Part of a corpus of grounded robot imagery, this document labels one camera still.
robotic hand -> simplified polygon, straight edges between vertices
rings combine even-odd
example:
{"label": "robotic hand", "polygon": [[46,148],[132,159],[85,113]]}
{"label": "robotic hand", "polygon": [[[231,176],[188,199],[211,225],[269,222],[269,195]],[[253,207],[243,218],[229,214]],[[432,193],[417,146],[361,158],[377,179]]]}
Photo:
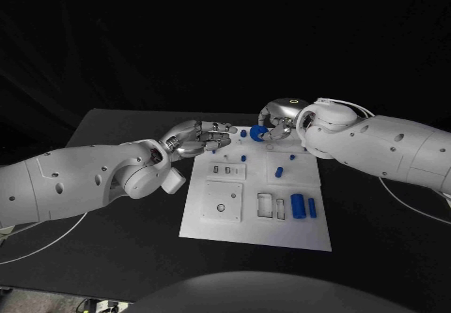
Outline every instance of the robotic hand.
{"label": "robotic hand", "polygon": [[[340,103],[354,106],[364,117]],[[270,131],[263,126],[268,115],[275,126]],[[315,157],[334,158],[370,175],[451,194],[451,133],[404,119],[374,116],[340,100],[318,98],[308,104],[295,98],[276,99],[260,110],[250,137],[279,140],[292,129]]]}
{"label": "robotic hand", "polygon": [[79,215],[118,197],[175,193],[184,177],[171,162],[230,143],[229,124],[187,121],[155,140],[44,153],[0,168],[0,228]]}

hole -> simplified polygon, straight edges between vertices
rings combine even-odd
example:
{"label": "hole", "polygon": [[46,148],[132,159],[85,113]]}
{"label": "hole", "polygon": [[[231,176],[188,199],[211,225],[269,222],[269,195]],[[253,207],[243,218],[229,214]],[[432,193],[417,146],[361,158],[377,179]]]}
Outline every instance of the hole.
{"label": "hole", "polygon": [[100,185],[100,175],[99,174],[96,175],[93,180],[96,181],[96,185],[99,186]]}
{"label": "hole", "polygon": [[57,192],[59,194],[61,194],[61,193],[63,193],[63,184],[61,184],[61,183],[57,183],[56,186],[54,186],[54,189],[56,189],[56,192]]}
{"label": "hole", "polygon": [[399,141],[402,140],[402,138],[403,138],[403,134],[399,134],[399,135],[394,137],[393,140],[394,140],[396,142],[399,142]]}

black table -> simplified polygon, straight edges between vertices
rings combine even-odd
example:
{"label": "black table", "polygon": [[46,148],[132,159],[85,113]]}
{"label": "black table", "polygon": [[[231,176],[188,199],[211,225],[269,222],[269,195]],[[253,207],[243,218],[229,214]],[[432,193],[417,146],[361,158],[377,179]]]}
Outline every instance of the black table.
{"label": "black table", "polygon": [[[250,126],[256,114],[92,110],[67,147],[158,139],[181,121]],[[174,167],[187,177],[174,195],[122,197],[87,216],[43,252],[0,265],[0,285],[99,299],[135,301],[164,286],[223,271],[311,276],[367,291],[425,312],[451,305],[451,227],[404,208],[377,178],[334,160],[318,160],[332,252],[178,238],[193,159]],[[387,182],[417,209],[449,217],[427,189]],[[0,261],[44,246],[79,216],[43,223],[7,239]]]}

rectangular slot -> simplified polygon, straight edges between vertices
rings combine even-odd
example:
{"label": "rectangular slot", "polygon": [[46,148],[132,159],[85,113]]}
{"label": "rectangular slot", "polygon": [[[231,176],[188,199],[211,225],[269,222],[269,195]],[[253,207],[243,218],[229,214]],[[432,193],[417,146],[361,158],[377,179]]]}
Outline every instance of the rectangular slot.
{"label": "rectangular slot", "polygon": [[246,180],[246,164],[210,162],[206,176],[214,179]]}
{"label": "rectangular slot", "polygon": [[285,207],[283,207],[283,200],[276,199],[275,200],[276,204],[276,219],[278,220],[285,220]]}
{"label": "rectangular slot", "polygon": [[272,195],[257,194],[257,217],[272,218]]}

black background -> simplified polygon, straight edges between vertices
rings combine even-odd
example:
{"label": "black background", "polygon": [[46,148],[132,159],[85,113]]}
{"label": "black background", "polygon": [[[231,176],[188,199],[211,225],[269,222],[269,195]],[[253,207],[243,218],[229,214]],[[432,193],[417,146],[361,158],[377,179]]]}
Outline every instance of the black background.
{"label": "black background", "polygon": [[[256,119],[275,98],[311,102],[329,97],[449,131],[449,10],[446,1],[1,3],[1,163],[63,147],[92,108],[252,113]],[[350,177],[353,171],[332,164],[328,171]],[[365,179],[374,190],[380,188],[371,177]],[[355,194],[353,188],[347,192],[345,199],[367,201],[367,194]],[[397,192],[403,199],[422,195],[402,186]],[[439,206],[429,207],[446,216]],[[402,293],[413,280],[422,287],[412,306],[443,308],[435,304],[443,303],[440,279],[449,276],[449,267],[442,264],[446,245],[436,232],[446,238],[449,229],[420,216],[412,217],[414,227],[404,226],[397,219],[377,218],[377,213],[364,217],[358,206],[348,208],[342,226],[328,225],[332,247],[342,236],[342,249],[354,257],[360,246],[344,242],[353,242],[376,223],[371,244],[386,245],[386,255],[365,257],[390,260],[381,262],[384,270],[404,278],[399,283],[386,281],[393,284],[390,292]],[[403,228],[410,237],[403,237]],[[414,247],[403,245],[412,241]],[[367,268],[365,261],[348,263]],[[390,270],[391,263],[397,271],[404,265],[404,270]],[[416,265],[425,270],[417,272]],[[350,284],[365,279],[361,273],[350,274]],[[368,286],[376,274],[365,273]]]}

